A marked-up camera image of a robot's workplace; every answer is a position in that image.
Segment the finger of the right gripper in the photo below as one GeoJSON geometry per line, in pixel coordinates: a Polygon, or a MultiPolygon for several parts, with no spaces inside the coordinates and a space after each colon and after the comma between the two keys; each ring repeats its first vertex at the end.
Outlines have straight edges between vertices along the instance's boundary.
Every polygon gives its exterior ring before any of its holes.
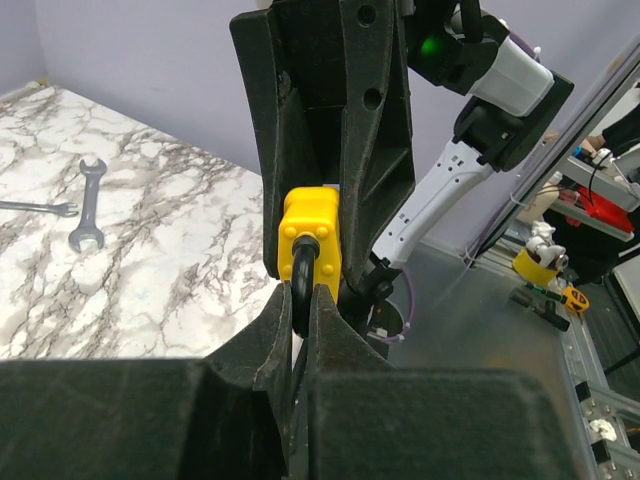
{"type": "Polygon", "coordinates": [[[342,1],[346,104],[342,115],[342,270],[356,286],[373,245],[412,193],[406,41],[395,1],[342,1]]]}
{"type": "Polygon", "coordinates": [[[263,259],[278,278],[286,195],[337,180],[345,106],[337,1],[274,1],[229,24],[249,104],[263,185],[263,259]]]}

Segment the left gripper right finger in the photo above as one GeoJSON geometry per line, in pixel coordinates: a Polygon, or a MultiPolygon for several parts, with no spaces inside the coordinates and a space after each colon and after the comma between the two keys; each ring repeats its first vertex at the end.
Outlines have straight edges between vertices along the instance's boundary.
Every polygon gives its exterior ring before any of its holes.
{"type": "Polygon", "coordinates": [[[309,313],[312,479],[585,479],[533,376],[395,368],[341,317],[329,289],[309,313]]]}

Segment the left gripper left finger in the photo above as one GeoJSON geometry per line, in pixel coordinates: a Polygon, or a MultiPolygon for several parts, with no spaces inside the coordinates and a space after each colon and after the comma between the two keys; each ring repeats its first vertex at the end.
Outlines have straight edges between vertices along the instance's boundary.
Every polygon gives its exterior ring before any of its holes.
{"type": "Polygon", "coordinates": [[[278,479],[289,471],[291,291],[203,358],[1,365],[5,479],[278,479]]]}

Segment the yellow padlock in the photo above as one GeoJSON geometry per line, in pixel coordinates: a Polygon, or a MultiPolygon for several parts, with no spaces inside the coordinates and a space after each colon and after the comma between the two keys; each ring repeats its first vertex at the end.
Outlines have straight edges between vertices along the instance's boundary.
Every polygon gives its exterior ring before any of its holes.
{"type": "Polygon", "coordinates": [[[339,191],[332,186],[299,187],[284,200],[278,228],[277,266],[280,280],[290,284],[294,332],[309,335],[314,288],[325,285],[337,300],[342,254],[339,191]]]}

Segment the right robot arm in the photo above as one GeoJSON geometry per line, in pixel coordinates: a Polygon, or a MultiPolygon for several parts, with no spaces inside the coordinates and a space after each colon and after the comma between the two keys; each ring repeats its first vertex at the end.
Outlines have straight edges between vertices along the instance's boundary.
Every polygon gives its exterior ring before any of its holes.
{"type": "Polygon", "coordinates": [[[286,195],[340,189],[341,273],[360,290],[371,256],[400,268],[469,188],[443,168],[414,175],[408,75],[467,98],[448,155],[481,173],[515,168],[570,96],[476,1],[275,1],[230,22],[263,181],[263,258],[278,250],[286,195]]]}

